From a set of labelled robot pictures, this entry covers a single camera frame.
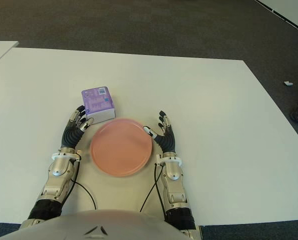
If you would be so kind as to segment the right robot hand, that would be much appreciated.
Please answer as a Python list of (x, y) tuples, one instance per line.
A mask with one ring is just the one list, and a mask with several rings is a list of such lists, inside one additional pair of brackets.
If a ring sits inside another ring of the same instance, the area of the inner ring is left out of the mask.
[(161, 128), (163, 134), (159, 135), (154, 132), (150, 127), (144, 126), (144, 131), (159, 145), (162, 150), (162, 153), (176, 153), (175, 147), (175, 137), (172, 129), (171, 122), (168, 119), (168, 116), (161, 110), (159, 112), (158, 126)]

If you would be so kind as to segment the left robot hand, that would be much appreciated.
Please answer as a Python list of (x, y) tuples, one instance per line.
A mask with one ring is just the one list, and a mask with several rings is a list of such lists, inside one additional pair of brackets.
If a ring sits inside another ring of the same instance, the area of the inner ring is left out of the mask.
[(61, 148), (76, 148), (85, 131), (93, 124), (93, 118), (86, 118), (85, 106), (79, 106), (70, 116), (63, 131)]

